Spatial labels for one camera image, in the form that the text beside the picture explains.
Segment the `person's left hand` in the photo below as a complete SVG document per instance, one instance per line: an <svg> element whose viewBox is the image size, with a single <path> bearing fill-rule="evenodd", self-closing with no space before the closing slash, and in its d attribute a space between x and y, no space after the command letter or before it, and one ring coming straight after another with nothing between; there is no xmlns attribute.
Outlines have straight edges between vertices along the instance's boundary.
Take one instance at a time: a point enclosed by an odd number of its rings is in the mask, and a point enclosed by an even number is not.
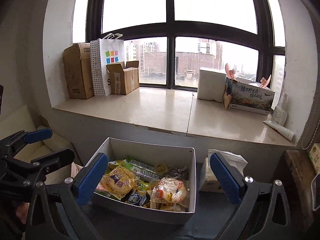
<svg viewBox="0 0 320 240"><path fill-rule="evenodd" d="M21 203L16 209L16 216L22 224L26 224L28 215L29 203Z"/></svg>

